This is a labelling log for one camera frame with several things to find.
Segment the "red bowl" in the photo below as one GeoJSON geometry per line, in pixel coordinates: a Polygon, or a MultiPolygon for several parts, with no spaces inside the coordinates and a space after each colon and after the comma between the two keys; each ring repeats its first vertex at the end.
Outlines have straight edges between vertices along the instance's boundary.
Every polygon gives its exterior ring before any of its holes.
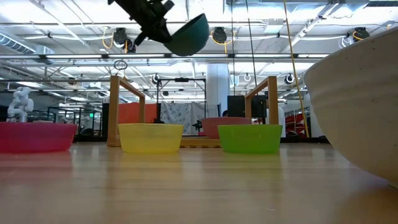
{"type": "Polygon", "coordinates": [[[219,125],[237,125],[237,124],[251,124],[249,118],[234,118],[234,117],[224,117],[224,118],[205,118],[201,121],[203,126],[203,132],[206,134],[207,138],[219,139],[218,128],[219,125]]]}
{"type": "Polygon", "coordinates": [[[1,153],[59,152],[70,148],[75,124],[0,123],[1,153]]]}

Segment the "floor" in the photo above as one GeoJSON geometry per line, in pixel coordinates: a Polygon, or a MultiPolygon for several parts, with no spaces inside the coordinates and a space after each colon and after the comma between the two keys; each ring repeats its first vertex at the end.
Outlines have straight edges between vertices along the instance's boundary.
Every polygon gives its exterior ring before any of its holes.
{"type": "Polygon", "coordinates": [[[398,223],[398,190],[327,144],[280,155],[182,149],[125,154],[104,144],[0,154],[8,223],[398,223]]]}

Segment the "white robot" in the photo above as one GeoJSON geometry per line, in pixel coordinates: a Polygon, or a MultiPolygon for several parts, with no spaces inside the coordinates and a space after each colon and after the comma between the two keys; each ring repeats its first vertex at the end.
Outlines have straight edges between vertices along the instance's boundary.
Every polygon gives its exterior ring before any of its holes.
{"type": "Polygon", "coordinates": [[[19,122],[27,121],[27,112],[33,111],[33,100],[29,98],[30,88],[19,87],[14,92],[14,99],[8,107],[8,119],[7,122],[16,122],[16,115],[18,115],[19,122]]]}

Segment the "teal bowl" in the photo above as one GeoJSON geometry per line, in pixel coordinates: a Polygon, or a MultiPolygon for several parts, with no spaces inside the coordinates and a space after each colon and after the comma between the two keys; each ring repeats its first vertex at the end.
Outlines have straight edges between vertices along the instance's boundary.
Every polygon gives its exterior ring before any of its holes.
{"type": "Polygon", "coordinates": [[[218,134],[224,152],[273,154],[279,152],[282,125],[220,125],[218,134]]]}
{"type": "Polygon", "coordinates": [[[201,50],[209,39],[209,23],[206,15],[200,14],[172,35],[172,41],[165,43],[173,54],[191,56],[201,50]]]}

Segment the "wooden frame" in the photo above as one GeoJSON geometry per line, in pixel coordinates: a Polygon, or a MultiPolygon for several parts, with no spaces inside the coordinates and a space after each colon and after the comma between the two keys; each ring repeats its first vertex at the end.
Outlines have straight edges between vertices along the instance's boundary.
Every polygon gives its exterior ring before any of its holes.
{"type": "Polygon", "coordinates": [[[269,124],[279,124],[278,87],[276,77],[268,77],[244,96],[245,115],[251,119],[251,99],[268,86],[269,124]]]}
{"type": "Polygon", "coordinates": [[[128,83],[124,78],[112,76],[110,89],[111,94],[109,96],[108,141],[106,143],[109,147],[120,147],[118,133],[120,86],[139,97],[139,122],[145,122],[145,95],[130,85],[130,83],[128,83]]]}

